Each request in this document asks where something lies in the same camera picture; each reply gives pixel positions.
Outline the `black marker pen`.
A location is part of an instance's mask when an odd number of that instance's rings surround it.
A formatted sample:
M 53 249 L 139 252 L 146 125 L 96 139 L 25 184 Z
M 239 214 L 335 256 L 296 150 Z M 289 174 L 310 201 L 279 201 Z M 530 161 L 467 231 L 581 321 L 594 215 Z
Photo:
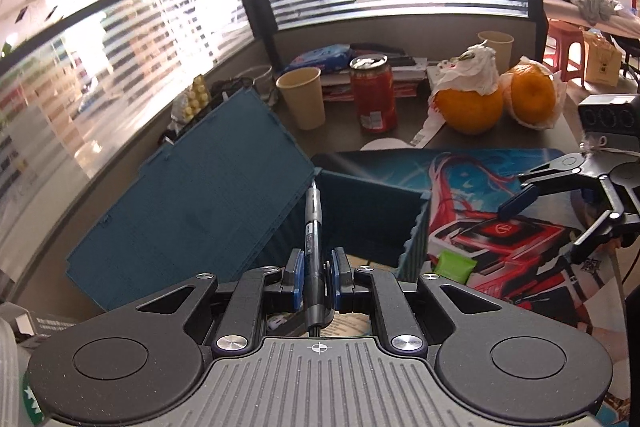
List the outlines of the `black marker pen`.
M 304 285 L 305 324 L 310 338 L 319 338 L 330 312 L 331 291 L 322 251 L 321 192 L 312 181 L 305 200 Z

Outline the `teal plastic storage box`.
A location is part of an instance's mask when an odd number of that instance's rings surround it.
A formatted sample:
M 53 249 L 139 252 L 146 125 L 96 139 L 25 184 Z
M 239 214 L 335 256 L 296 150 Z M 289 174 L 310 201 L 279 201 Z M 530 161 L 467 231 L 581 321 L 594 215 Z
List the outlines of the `teal plastic storage box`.
M 248 89 L 162 146 L 67 259 L 68 278 L 111 310 L 201 272 L 233 282 L 303 246 L 305 194 L 321 193 L 325 251 L 414 280 L 427 246 L 424 193 L 318 169 Z

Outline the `AGON printed desk mat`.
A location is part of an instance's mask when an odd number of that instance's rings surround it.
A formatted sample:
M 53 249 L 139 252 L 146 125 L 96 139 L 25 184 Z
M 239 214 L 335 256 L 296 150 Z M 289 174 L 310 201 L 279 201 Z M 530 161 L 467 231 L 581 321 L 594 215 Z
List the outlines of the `AGON printed desk mat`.
M 625 305 L 616 247 L 606 245 L 582 263 L 570 250 L 591 225 L 591 210 L 570 191 L 536 200 L 509 220 L 499 206 L 521 191 L 518 175 L 563 156 L 548 148 L 488 150 L 360 150 L 314 156 L 314 165 L 336 173 L 426 195 L 428 218 L 410 253 L 361 258 L 393 267 L 404 281 L 432 270 L 442 251 L 477 261 L 466 285 L 574 326 L 602 343 L 613 362 L 613 380 L 597 413 L 605 426 L 630 423 L 631 391 Z

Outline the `kraft paper bag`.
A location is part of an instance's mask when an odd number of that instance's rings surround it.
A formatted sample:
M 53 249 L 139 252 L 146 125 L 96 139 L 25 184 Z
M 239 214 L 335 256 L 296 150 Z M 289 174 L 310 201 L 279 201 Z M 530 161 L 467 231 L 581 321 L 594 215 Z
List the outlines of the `kraft paper bag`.
M 622 54 L 599 34 L 582 33 L 585 45 L 584 80 L 588 83 L 616 87 Z

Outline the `orange with white net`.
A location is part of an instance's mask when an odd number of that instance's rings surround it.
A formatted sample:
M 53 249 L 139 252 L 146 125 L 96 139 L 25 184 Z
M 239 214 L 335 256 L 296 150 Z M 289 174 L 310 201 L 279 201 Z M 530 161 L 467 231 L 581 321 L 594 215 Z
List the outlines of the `orange with white net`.
M 464 135 L 480 135 L 495 127 L 503 113 L 503 94 L 496 52 L 474 44 L 461 55 L 440 61 L 430 98 L 448 126 Z

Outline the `red plastic stool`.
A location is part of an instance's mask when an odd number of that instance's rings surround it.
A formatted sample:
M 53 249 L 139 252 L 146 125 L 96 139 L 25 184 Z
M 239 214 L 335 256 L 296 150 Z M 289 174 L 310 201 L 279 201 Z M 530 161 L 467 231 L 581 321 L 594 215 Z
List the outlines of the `red plastic stool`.
M 544 62 L 552 72 L 558 72 L 563 82 L 585 77 L 585 41 L 582 28 L 562 20 L 548 20 L 547 37 L 551 40 L 550 52 L 544 52 Z M 578 61 L 570 59 L 570 48 L 578 46 Z

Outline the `beige paper cup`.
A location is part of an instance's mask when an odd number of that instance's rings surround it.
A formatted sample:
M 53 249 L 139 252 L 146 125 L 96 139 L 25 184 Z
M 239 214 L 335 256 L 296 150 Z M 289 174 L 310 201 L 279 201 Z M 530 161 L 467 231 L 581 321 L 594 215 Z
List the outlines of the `beige paper cup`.
M 496 66 L 499 74 L 510 68 L 514 38 L 502 31 L 483 30 L 477 34 L 480 42 L 495 51 Z
M 320 76 L 318 67 L 303 67 L 277 79 L 276 86 L 300 130 L 314 130 L 326 122 Z

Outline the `golden wrapped chocolates pack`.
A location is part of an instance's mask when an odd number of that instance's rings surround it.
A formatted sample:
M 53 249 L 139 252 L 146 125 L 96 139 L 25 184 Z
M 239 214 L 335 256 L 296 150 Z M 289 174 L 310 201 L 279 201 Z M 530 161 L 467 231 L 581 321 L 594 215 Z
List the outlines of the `golden wrapped chocolates pack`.
M 182 91 L 171 106 L 169 129 L 180 132 L 209 103 L 210 95 L 204 76 L 197 75 L 189 87 Z

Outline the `black pen holder cup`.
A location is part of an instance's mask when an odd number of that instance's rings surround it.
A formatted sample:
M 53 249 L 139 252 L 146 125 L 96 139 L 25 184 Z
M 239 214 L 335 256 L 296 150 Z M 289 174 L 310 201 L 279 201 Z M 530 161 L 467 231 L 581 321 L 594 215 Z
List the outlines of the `black pen holder cup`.
M 255 80 L 246 76 L 217 80 L 209 88 L 210 101 L 212 101 L 213 106 L 217 106 L 227 101 L 238 91 L 254 88 Z

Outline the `red drink can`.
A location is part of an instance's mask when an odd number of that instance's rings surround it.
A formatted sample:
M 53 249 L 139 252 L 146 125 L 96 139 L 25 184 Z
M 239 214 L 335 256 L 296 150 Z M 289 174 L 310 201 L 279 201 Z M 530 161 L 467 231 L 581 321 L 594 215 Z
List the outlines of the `red drink can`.
M 349 80 L 360 127 L 383 133 L 397 126 L 394 80 L 388 57 L 366 54 L 349 63 Z

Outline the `stack of books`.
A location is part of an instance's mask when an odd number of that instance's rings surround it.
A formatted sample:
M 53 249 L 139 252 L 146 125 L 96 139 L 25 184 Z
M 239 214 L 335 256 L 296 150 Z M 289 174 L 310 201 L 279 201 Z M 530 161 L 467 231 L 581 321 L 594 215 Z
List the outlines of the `stack of books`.
M 372 43 L 332 44 L 311 50 L 293 58 L 282 72 L 317 67 L 321 70 L 323 100 L 352 102 L 352 63 L 365 72 L 386 65 L 392 71 L 396 98 L 415 98 L 427 82 L 426 57 L 414 57 L 402 49 Z

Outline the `translucent Starbucks plastic cup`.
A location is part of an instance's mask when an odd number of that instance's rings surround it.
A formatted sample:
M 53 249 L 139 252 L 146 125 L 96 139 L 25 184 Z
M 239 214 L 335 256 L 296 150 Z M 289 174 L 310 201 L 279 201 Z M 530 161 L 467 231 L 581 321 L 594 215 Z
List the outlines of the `translucent Starbucks plastic cup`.
M 40 426 L 43 415 L 25 381 L 30 353 L 16 343 L 7 321 L 1 320 L 0 416 L 2 426 Z

